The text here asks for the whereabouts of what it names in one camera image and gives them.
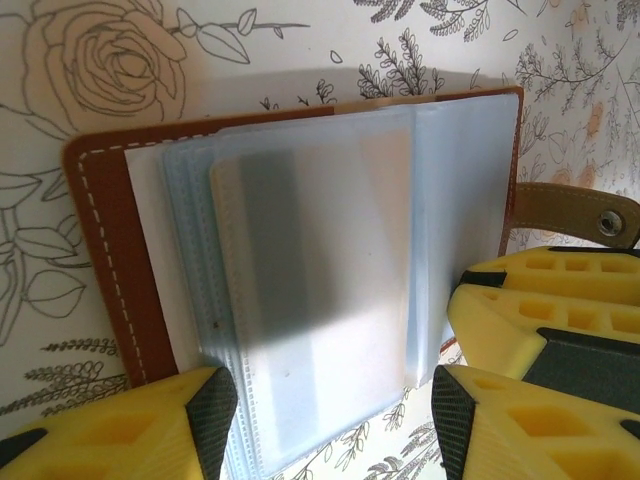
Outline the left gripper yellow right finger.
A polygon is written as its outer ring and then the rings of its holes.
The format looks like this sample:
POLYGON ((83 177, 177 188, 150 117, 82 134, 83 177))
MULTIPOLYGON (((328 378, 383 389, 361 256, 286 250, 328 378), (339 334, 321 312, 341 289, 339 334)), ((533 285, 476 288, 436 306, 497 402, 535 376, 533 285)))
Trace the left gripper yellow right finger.
POLYGON ((446 480, 640 480, 640 415, 464 365, 431 413, 446 480))

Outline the silver grey card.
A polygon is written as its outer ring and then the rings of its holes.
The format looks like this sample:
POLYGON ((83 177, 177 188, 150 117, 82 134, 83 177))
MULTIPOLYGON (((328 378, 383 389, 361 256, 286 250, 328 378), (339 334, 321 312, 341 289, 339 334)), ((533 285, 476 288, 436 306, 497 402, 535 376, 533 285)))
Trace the silver grey card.
POLYGON ((385 402, 404 380, 411 128, 390 111, 237 127, 211 170, 261 395, 385 402))

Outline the brown leather card holder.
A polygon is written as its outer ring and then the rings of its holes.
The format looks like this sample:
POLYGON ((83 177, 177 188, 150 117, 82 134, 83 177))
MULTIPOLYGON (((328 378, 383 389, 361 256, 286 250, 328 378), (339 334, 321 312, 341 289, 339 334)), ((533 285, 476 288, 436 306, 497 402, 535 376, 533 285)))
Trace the brown leather card holder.
MULTIPOLYGON (((640 249, 640 204, 570 185, 518 182, 518 87, 208 119, 90 134, 63 167, 132 388, 225 367, 238 403, 221 473, 271 480, 346 434, 361 446, 369 419, 389 424, 408 387, 427 385, 424 431, 367 480, 414 480, 441 451, 431 413, 434 371, 468 363, 449 319, 463 272, 537 247, 640 249), (221 248, 211 170, 217 136, 237 127, 390 111, 411 128, 409 281, 404 380, 385 402, 352 394, 306 402, 261 395, 251 377, 221 248)), ((640 306, 571 297, 596 331, 640 343, 640 306)))

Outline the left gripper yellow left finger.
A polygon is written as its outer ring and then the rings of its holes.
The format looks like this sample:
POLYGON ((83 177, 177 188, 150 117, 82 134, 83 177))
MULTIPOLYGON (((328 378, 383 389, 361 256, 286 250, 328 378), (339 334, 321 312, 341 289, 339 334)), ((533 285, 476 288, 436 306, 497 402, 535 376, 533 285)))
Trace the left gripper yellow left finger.
POLYGON ((225 367, 136 387, 0 440, 0 480, 219 480, 237 403, 225 367))

